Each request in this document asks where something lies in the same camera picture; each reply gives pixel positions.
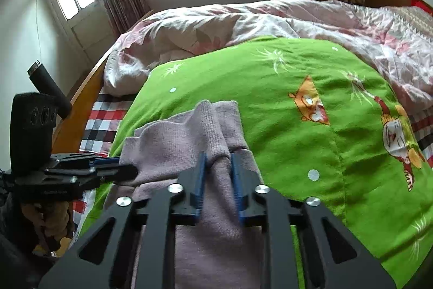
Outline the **red plaid bed sheet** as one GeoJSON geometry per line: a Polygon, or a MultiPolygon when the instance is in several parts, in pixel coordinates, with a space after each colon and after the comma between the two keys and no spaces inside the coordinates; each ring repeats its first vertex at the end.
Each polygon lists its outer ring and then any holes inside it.
{"type": "Polygon", "coordinates": [[[136,94],[115,97],[105,89],[99,91],[93,103],[79,145],[79,152],[92,152],[107,157],[120,121],[131,107],[136,94]]]}

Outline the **green cartoon blanket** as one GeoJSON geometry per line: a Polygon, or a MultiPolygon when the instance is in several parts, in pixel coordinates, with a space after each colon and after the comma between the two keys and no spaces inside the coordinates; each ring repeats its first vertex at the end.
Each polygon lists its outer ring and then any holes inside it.
{"type": "Polygon", "coordinates": [[[258,288],[261,231],[242,227],[231,154],[294,200],[318,197],[398,288],[432,248],[432,168],[383,77],[325,40],[262,37],[153,69],[111,155],[135,180],[102,186],[89,228],[118,197],[144,200],[204,152],[198,225],[176,232],[177,288],[258,288]]]}

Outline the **pink floral quilt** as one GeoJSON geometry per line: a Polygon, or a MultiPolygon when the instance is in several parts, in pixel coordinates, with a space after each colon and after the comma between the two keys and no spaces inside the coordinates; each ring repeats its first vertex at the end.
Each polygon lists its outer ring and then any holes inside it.
{"type": "Polygon", "coordinates": [[[141,19],[106,52],[103,86],[136,94],[165,62],[261,36],[329,40],[372,66],[410,112],[432,106],[432,16],[417,7],[271,0],[168,9],[141,19]]]}

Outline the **red pillow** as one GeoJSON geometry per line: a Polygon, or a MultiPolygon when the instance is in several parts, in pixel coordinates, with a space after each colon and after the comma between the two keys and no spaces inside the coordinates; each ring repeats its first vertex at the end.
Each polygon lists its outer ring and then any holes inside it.
{"type": "Polygon", "coordinates": [[[411,0],[411,6],[417,7],[425,11],[426,13],[433,15],[433,8],[429,6],[425,1],[423,0],[411,0]]]}

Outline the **wooden bed frame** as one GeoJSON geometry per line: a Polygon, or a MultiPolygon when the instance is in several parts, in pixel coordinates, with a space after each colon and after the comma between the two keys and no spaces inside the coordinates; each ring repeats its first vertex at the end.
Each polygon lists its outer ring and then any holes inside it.
{"type": "Polygon", "coordinates": [[[79,152],[91,108],[99,91],[103,89],[103,73],[108,57],[109,53],[103,54],[72,97],[72,110],[68,118],[61,121],[54,131],[52,143],[54,154],[79,152]]]}

